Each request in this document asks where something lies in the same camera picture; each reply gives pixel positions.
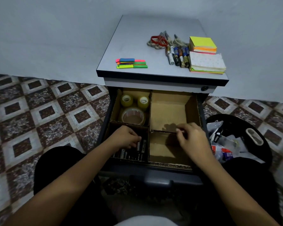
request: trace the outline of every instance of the hand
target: hand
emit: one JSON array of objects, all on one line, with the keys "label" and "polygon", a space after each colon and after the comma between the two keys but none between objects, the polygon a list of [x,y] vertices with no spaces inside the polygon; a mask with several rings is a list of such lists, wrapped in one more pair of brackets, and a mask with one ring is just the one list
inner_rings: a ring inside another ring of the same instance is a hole
[{"label": "hand", "polygon": [[121,148],[136,147],[136,143],[142,138],[139,137],[131,128],[123,125],[118,128],[106,141],[108,141],[117,152]]},{"label": "hand", "polygon": [[[200,169],[212,160],[216,161],[205,132],[197,124],[179,124],[177,127],[176,133],[180,146]],[[187,133],[188,139],[183,136],[180,129]]]}]

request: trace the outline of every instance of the blue page marker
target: blue page marker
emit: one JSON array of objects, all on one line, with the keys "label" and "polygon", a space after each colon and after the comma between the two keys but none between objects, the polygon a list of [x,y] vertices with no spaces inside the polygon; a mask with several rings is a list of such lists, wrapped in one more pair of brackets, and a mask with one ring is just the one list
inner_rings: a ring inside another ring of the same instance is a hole
[{"label": "blue page marker", "polygon": [[135,61],[135,59],[125,59],[125,58],[121,58],[121,59],[119,59],[119,61],[120,62],[134,62]]}]

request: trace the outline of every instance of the scissors handle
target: scissors handle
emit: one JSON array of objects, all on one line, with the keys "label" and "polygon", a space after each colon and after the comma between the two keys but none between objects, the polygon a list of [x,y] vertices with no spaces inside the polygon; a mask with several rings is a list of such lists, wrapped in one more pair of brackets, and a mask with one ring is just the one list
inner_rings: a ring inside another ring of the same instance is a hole
[{"label": "scissors handle", "polygon": [[154,44],[158,44],[162,47],[168,46],[168,41],[165,39],[164,36],[161,36],[161,35],[151,36],[151,42]]}]

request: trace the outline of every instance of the white notepad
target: white notepad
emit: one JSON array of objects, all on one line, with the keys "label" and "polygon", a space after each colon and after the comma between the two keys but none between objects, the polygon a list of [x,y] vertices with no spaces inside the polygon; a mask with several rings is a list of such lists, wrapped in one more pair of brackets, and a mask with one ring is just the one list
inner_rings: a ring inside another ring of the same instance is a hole
[{"label": "white notepad", "polygon": [[198,70],[204,70],[203,68],[210,69],[211,71],[225,71],[226,66],[222,59],[221,54],[203,54],[197,52],[190,52],[191,66]]}]

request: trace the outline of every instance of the drawer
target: drawer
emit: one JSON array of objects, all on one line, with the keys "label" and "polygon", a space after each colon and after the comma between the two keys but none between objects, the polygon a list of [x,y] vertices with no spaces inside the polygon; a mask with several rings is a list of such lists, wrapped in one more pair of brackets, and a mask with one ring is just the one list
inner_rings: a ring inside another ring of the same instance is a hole
[{"label": "drawer", "polygon": [[[138,93],[134,94],[139,90],[131,90],[134,92],[125,88],[109,88],[111,101],[97,145],[124,124],[120,120],[122,109],[120,97],[124,91],[136,98]],[[101,174],[117,177],[133,176],[142,178],[144,182],[163,186],[170,186],[172,183],[201,185],[202,182],[195,170],[196,166],[176,142],[175,128],[178,122],[195,122],[208,134],[200,99],[202,95],[172,91],[140,91],[147,92],[150,98],[150,106],[144,113],[145,122],[143,125],[127,125],[142,136],[141,144],[143,139],[146,140],[145,154],[139,160],[137,156],[133,157],[133,160],[111,157],[102,168]]]}]

